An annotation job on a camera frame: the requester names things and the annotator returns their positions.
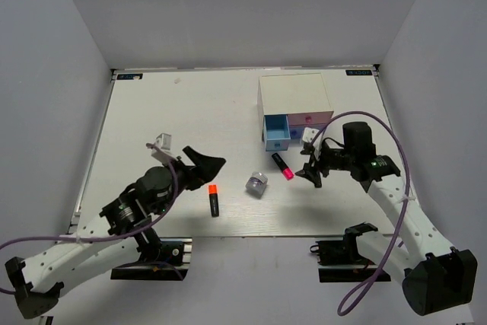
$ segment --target gray wall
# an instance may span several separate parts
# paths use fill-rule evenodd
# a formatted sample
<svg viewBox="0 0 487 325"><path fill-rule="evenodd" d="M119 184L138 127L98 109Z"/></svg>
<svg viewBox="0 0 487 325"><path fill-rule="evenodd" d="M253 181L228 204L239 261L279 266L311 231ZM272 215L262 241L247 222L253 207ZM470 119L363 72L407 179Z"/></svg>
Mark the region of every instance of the gray wall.
<svg viewBox="0 0 487 325"><path fill-rule="evenodd" d="M112 68L382 62L415 0L74 0Z"/></svg>
<svg viewBox="0 0 487 325"><path fill-rule="evenodd" d="M425 211L479 261L471 305L487 323L487 0L416 0L380 89Z"/></svg>
<svg viewBox="0 0 487 325"><path fill-rule="evenodd" d="M0 0L0 242L65 232L109 81L72 0ZM7 259L47 245L3 250L0 286ZM21 322L13 296L0 314Z"/></svg>

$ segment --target black label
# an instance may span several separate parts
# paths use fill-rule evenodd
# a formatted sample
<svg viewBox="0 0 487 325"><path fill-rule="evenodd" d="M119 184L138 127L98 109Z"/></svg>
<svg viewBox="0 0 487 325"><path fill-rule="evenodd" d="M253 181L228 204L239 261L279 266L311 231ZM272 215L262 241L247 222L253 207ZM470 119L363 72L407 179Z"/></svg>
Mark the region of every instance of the black label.
<svg viewBox="0 0 487 325"><path fill-rule="evenodd" d="M345 70L348 76L372 75L371 70Z"/></svg>
<svg viewBox="0 0 487 325"><path fill-rule="evenodd" d="M118 74L116 80L142 79L143 74Z"/></svg>

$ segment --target orange cap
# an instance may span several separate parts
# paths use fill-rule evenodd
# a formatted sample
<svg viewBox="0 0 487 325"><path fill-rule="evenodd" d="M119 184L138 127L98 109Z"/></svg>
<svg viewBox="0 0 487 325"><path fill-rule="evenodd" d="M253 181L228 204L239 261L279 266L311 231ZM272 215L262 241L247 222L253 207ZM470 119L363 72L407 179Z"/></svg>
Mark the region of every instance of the orange cap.
<svg viewBox="0 0 487 325"><path fill-rule="evenodd" d="M211 184L208 186L208 193L209 194L216 194L218 193L217 189L216 189L216 184Z"/></svg>

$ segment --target transparent container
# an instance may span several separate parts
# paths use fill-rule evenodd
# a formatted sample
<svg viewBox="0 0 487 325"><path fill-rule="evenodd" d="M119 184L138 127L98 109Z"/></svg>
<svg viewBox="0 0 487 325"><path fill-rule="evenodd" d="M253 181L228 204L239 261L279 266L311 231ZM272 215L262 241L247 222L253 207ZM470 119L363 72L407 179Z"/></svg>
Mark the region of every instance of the transparent container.
<svg viewBox="0 0 487 325"><path fill-rule="evenodd" d="M264 194L264 190L266 190L266 187L267 177L264 174L259 173L258 171L254 171L252 173L252 176L247 181L247 184L245 184L247 192L258 198L260 198L262 194Z"/></svg>

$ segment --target marker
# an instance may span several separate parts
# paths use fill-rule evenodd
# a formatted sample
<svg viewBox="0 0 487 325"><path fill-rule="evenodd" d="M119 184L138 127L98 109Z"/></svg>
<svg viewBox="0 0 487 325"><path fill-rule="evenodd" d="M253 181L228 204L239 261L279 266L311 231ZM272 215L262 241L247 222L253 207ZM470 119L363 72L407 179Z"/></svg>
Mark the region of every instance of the marker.
<svg viewBox="0 0 487 325"><path fill-rule="evenodd" d="M210 209L212 210L212 217L218 217L220 215L220 210L218 209L218 191L215 184L208 186L208 193L210 197Z"/></svg>
<svg viewBox="0 0 487 325"><path fill-rule="evenodd" d="M287 180L291 180L292 178L294 178L293 172L291 171L291 169L289 169L289 166L284 162L284 160L282 160L277 152L275 154L272 154L272 159L273 161L275 161L279 169L281 169L282 175L284 175Z"/></svg>

